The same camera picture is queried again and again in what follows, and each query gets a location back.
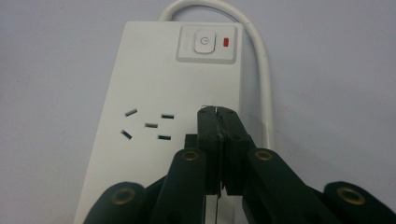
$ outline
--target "white table surface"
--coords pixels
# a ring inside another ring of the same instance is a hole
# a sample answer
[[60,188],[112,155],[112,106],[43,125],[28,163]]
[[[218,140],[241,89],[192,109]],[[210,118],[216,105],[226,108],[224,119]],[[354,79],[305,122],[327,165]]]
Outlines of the white table surface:
[[[396,2],[228,2],[264,38],[282,158],[315,189],[345,180],[396,211]],[[1,224],[72,223],[123,26],[155,21],[169,3],[0,2]],[[176,20],[229,19],[195,7]],[[245,47],[241,117],[258,142]]]

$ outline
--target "on/off button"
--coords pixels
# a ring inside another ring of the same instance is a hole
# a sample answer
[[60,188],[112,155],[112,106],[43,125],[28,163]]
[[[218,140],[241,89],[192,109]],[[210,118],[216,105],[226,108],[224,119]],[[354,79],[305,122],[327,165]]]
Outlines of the on/off button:
[[195,34],[195,52],[209,54],[215,51],[216,34],[210,30],[198,30]]

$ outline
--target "outlet slot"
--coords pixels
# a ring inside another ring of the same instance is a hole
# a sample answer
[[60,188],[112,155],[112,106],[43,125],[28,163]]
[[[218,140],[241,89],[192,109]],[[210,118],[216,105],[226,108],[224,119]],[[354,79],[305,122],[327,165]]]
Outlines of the outlet slot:
[[146,128],[158,128],[158,124],[153,123],[145,123]]
[[167,135],[158,135],[158,139],[161,140],[171,140],[171,136],[167,136]]
[[121,133],[122,133],[125,137],[127,137],[129,140],[131,140],[132,136],[131,136],[129,133],[125,132],[125,130],[122,130]]
[[125,117],[129,117],[129,116],[131,116],[132,114],[135,114],[135,113],[137,113],[137,109],[133,109],[133,110],[125,113]]
[[175,115],[161,114],[162,119],[174,119]]

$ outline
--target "power outlet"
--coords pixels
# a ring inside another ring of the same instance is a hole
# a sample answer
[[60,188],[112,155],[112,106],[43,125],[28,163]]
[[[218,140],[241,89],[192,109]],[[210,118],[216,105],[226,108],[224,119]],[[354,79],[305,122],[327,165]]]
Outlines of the power outlet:
[[202,106],[239,111],[242,36],[239,23],[127,22],[75,224],[110,186],[147,187],[166,175],[185,134],[197,133]]

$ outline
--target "white power cord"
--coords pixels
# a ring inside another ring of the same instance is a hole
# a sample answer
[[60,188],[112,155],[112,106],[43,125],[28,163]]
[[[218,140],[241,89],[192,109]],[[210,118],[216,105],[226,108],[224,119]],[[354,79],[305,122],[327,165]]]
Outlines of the white power cord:
[[257,62],[260,73],[260,86],[262,97],[262,146],[275,149],[274,122],[272,109],[271,78],[268,69],[268,60],[262,37],[253,23],[237,8],[220,0],[177,0],[169,5],[160,15],[159,21],[171,21],[173,15],[184,7],[204,6],[220,10],[242,23],[250,36],[256,51]]

